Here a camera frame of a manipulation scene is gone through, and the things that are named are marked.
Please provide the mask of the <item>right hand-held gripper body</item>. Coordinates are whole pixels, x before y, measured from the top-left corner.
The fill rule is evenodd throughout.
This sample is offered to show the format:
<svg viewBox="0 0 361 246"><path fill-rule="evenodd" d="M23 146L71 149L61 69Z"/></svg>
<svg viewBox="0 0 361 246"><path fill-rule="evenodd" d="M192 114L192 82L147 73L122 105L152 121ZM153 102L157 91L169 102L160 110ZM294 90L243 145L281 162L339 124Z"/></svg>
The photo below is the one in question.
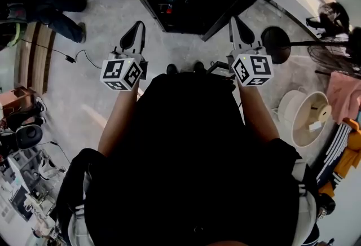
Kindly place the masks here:
<svg viewBox="0 0 361 246"><path fill-rule="evenodd" d="M242 86L262 86L274 77L271 56L263 46L232 50L227 62L211 63L207 74L238 80Z"/></svg>

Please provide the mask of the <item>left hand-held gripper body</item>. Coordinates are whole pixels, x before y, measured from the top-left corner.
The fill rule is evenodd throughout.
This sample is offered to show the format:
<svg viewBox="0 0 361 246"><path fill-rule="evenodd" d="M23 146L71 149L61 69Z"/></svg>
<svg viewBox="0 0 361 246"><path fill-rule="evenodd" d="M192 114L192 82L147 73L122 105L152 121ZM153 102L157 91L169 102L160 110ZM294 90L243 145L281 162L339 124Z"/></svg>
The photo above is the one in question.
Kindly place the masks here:
<svg viewBox="0 0 361 246"><path fill-rule="evenodd" d="M139 80L146 79L147 67L141 50L117 51L115 47L109 59L103 60L100 82L113 91L132 91Z"/></svg>

